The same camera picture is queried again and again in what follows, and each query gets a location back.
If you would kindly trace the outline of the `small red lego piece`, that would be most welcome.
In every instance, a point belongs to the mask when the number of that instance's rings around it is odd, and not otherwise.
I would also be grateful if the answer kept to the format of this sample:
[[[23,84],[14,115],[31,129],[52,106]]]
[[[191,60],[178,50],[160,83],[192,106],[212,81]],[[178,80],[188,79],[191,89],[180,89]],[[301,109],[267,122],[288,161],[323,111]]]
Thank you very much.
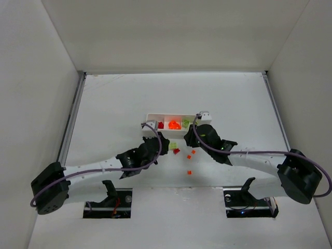
[[[179,148],[176,148],[176,149],[173,150],[173,154],[175,154],[175,155],[178,154],[179,152],[180,152]]]

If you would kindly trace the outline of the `orange round lego disc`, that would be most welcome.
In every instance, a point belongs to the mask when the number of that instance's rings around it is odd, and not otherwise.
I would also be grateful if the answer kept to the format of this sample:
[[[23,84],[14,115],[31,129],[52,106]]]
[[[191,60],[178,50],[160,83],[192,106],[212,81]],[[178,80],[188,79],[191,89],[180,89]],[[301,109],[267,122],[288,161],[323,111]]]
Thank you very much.
[[[168,128],[170,130],[181,130],[182,129],[182,126],[181,126],[181,123],[176,121],[176,120],[171,120],[169,121],[168,123]]]

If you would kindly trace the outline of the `red half-round lego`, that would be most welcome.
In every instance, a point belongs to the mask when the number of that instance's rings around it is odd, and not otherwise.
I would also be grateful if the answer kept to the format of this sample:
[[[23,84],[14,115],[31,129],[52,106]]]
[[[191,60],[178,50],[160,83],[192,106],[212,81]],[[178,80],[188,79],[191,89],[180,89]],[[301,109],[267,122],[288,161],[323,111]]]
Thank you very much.
[[[163,128],[164,128],[163,122],[158,122],[158,129],[163,129]]]

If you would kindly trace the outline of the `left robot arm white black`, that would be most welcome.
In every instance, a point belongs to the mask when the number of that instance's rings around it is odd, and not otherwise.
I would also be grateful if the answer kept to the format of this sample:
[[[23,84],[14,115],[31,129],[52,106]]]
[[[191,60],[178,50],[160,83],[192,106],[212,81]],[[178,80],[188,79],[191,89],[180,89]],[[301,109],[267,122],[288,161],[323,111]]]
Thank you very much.
[[[114,180],[136,176],[157,164],[158,157],[168,153],[169,144],[157,132],[155,137],[144,137],[139,147],[104,161],[73,167],[53,162],[32,180],[30,206],[39,215],[46,215],[64,204],[81,202],[85,197],[93,202],[109,200],[114,192]]]

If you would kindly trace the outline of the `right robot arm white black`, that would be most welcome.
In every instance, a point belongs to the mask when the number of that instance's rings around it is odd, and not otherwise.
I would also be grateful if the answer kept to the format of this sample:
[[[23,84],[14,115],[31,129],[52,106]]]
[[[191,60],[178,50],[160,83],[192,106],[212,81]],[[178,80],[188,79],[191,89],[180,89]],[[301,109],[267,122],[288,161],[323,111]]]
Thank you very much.
[[[258,154],[237,142],[221,139],[210,124],[190,125],[184,140],[188,147],[202,148],[218,163],[267,173],[267,178],[249,177],[242,187],[255,199],[290,197],[309,204],[322,179],[321,172],[299,150]]]

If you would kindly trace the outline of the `white three-compartment tray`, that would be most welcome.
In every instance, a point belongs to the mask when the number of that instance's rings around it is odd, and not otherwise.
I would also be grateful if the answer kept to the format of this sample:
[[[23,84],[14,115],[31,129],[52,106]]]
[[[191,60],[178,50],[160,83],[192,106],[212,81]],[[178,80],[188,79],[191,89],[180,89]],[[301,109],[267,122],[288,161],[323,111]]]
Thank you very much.
[[[146,122],[156,122],[156,131],[168,139],[181,139],[188,131],[195,115],[147,114]]]

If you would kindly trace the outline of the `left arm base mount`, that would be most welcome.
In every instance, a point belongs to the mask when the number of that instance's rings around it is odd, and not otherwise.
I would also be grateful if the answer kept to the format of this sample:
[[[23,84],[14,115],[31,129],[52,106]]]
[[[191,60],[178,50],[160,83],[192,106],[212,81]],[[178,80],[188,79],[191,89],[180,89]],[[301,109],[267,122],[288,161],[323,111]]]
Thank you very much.
[[[115,188],[110,180],[102,181],[106,196],[101,201],[85,202],[84,219],[129,219],[131,218],[132,188]]]

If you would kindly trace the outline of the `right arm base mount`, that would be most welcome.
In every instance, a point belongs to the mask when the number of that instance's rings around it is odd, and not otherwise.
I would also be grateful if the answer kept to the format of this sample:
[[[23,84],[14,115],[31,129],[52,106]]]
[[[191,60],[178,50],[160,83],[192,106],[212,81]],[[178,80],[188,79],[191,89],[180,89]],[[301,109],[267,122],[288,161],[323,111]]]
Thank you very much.
[[[276,218],[279,208],[275,198],[256,199],[249,193],[251,177],[242,187],[227,187],[223,189],[225,211],[227,218]]]

